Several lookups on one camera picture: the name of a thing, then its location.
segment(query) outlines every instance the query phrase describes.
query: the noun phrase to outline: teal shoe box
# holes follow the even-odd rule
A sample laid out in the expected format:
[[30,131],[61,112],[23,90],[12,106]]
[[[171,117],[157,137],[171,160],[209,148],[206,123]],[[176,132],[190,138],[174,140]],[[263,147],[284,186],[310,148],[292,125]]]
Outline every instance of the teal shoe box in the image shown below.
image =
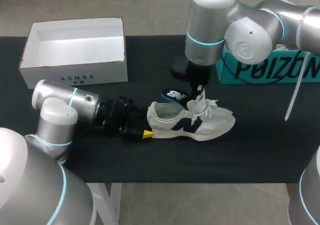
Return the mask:
[[[221,84],[244,84],[244,81],[253,84],[267,84],[278,80],[278,83],[296,83],[305,56],[305,53],[301,52],[295,59],[298,51],[273,50],[263,62],[248,65],[235,59],[232,53],[224,47],[222,55],[231,72],[220,59],[216,63],[219,81]],[[309,55],[302,82],[320,83],[320,56]]]

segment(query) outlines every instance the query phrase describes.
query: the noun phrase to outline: cardboard box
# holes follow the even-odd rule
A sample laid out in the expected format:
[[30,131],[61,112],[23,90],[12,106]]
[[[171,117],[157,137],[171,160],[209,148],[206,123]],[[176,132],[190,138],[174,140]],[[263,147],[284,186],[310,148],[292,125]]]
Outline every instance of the cardboard box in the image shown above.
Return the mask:
[[[301,70],[305,53],[299,50],[273,50],[267,59],[256,65],[248,65],[238,61],[232,53],[223,48],[225,66],[222,59],[216,63],[216,71],[221,84],[267,84],[296,83]],[[309,55],[306,63],[302,83],[320,83],[320,56]]]
[[42,79],[69,86],[126,82],[123,20],[93,18],[36,22],[19,70],[29,89]]

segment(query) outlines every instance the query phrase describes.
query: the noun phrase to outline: tile floor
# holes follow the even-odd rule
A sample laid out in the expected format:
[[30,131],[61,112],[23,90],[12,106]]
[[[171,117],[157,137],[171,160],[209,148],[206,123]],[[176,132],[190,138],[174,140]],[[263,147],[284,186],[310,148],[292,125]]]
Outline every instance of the tile floor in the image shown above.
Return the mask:
[[[255,5],[260,0],[239,0]],[[320,7],[320,0],[289,0]],[[0,0],[0,36],[35,21],[124,17],[126,35],[185,34],[189,0]],[[121,225],[287,225],[285,184],[123,185]]]

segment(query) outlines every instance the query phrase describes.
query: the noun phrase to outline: white sneaker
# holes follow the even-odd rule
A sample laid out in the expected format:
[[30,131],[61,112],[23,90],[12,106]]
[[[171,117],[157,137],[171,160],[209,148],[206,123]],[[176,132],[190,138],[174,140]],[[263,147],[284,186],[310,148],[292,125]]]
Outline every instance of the white sneaker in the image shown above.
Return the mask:
[[232,112],[218,107],[215,100],[205,98],[204,91],[186,103],[187,109],[176,102],[153,102],[147,120],[153,138],[169,139],[186,136],[197,141],[215,139],[228,132],[236,119]]

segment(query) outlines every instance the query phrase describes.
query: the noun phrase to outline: n logo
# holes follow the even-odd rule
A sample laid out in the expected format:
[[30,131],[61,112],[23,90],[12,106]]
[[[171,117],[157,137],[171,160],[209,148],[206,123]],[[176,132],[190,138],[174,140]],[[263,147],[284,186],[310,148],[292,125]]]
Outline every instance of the n logo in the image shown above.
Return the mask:
[[180,121],[176,123],[176,125],[171,128],[174,131],[178,131],[183,129],[183,131],[194,134],[198,128],[201,126],[202,120],[200,117],[197,117],[194,123],[192,124],[191,118],[182,118]]
[[173,91],[171,90],[170,92],[167,93],[167,95],[171,98],[175,98],[177,100],[182,100],[182,99],[185,99],[187,96],[184,95],[184,94],[181,94],[180,92],[178,91]]

